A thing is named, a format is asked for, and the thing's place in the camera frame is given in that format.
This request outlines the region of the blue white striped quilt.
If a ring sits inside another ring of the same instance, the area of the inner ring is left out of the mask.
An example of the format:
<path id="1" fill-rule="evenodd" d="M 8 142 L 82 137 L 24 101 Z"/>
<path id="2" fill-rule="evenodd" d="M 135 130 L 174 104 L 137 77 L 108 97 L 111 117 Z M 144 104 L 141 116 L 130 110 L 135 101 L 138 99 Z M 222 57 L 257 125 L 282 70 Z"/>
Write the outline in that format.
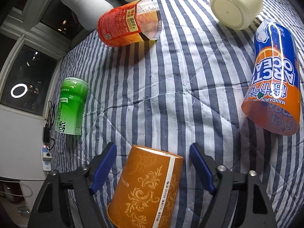
<path id="1" fill-rule="evenodd" d="M 255 170 L 267 188 L 278 227 L 289 227 L 303 206 L 303 128 L 279 136 L 248 120 L 241 110 L 253 72 L 254 34 L 265 19 L 288 28 L 303 45 L 303 22 L 287 0 L 263 0 L 263 11 L 245 30 L 217 22 L 209 0 L 155 0 L 162 32 L 155 42 L 120 48 L 91 33 L 64 57 L 53 95 L 58 105 L 66 77 L 89 85 L 80 136 L 53 131 L 52 167 L 60 172 L 90 162 L 117 145 L 112 171 L 95 200 L 106 209 L 132 145 L 184 158 L 172 227 L 197 227 L 210 202 L 189 160 L 199 143 L 218 164 Z"/>

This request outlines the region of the white plastic cup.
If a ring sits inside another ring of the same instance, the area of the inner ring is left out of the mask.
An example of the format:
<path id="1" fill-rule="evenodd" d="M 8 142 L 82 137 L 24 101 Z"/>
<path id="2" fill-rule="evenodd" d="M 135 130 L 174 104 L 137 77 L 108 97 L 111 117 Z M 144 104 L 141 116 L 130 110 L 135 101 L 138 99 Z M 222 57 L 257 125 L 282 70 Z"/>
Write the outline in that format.
<path id="1" fill-rule="evenodd" d="M 243 30 L 256 19 L 263 10 L 262 0 L 210 0 L 215 17 L 225 26 Z"/>

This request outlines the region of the large penguin plush toy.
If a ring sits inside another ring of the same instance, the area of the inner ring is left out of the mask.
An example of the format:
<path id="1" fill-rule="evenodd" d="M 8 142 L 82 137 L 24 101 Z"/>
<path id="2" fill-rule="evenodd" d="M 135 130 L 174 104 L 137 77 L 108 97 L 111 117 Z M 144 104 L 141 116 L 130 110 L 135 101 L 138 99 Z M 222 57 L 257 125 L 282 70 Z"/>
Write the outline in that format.
<path id="1" fill-rule="evenodd" d="M 75 14 L 81 26 L 87 31 L 94 31 L 97 28 L 99 18 L 121 6 L 119 0 L 60 0 L 68 6 Z"/>

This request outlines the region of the large orange patterned paper cup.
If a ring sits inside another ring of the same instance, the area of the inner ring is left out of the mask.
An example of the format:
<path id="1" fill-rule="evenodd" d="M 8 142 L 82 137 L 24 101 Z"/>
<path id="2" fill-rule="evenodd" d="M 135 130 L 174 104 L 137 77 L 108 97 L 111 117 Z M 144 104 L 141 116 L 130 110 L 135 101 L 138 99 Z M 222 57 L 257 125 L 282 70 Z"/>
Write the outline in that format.
<path id="1" fill-rule="evenodd" d="M 133 145 L 107 215 L 115 227 L 170 227 L 183 157 Z"/>

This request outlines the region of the small orange paper cup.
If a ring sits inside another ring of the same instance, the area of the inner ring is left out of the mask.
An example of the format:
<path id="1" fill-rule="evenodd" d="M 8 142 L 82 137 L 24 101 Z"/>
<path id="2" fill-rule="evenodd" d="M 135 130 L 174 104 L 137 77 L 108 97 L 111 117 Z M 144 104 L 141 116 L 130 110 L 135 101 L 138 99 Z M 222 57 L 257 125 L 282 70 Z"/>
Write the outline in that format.
<path id="1" fill-rule="evenodd" d="M 299 61 L 300 61 L 300 68 L 303 72 L 303 67 L 304 67 L 304 61 L 303 61 L 303 45 L 301 43 L 299 43 L 298 46 L 298 52 L 299 52 Z"/>

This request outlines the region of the white power strip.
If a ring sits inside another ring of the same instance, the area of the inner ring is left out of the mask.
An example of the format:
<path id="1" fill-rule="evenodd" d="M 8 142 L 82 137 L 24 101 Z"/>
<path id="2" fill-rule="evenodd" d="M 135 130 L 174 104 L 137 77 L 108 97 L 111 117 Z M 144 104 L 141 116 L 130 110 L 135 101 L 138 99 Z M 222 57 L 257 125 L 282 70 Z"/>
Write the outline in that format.
<path id="1" fill-rule="evenodd" d="M 43 171 L 45 172 L 51 171 L 52 156 L 50 151 L 47 149 L 45 145 L 41 148 L 41 160 L 42 160 Z"/>

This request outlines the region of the green plastic cup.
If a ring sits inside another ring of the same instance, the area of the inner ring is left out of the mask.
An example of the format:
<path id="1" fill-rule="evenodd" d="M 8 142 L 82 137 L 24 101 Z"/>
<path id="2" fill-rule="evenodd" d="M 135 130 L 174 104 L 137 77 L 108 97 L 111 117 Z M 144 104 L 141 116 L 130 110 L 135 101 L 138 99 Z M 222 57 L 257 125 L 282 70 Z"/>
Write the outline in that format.
<path id="1" fill-rule="evenodd" d="M 88 83 L 67 77 L 60 88 L 55 130 L 69 135 L 81 135 L 82 117 L 89 91 Z"/>

